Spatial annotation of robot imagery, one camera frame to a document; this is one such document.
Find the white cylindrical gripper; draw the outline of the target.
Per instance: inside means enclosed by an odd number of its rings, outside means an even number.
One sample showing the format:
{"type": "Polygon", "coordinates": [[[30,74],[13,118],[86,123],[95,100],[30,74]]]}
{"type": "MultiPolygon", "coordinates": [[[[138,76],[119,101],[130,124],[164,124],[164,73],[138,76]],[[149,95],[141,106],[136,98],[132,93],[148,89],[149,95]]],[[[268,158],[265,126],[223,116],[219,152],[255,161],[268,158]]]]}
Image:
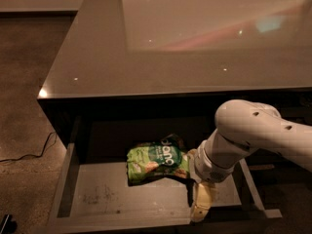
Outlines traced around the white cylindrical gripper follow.
{"type": "Polygon", "coordinates": [[[206,153],[207,150],[208,142],[204,140],[197,150],[191,149],[187,152],[190,177],[195,179],[197,175],[204,180],[193,186],[193,203],[190,210],[192,222],[202,221],[212,207],[216,194],[214,183],[225,181],[234,171],[233,167],[224,169],[214,164],[206,153]]]}

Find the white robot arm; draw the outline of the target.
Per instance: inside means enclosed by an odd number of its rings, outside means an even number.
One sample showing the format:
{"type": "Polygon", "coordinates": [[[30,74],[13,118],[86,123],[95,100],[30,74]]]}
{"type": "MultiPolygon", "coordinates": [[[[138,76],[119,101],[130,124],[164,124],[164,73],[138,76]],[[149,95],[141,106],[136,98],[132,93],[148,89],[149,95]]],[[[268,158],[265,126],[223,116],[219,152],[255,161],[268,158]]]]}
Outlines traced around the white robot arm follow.
{"type": "Polygon", "coordinates": [[[287,121],[265,103],[231,99],[214,115],[215,130],[188,152],[195,180],[191,220],[202,221],[214,198],[214,185],[225,181],[241,160],[264,149],[312,171],[312,127],[287,121]]]}

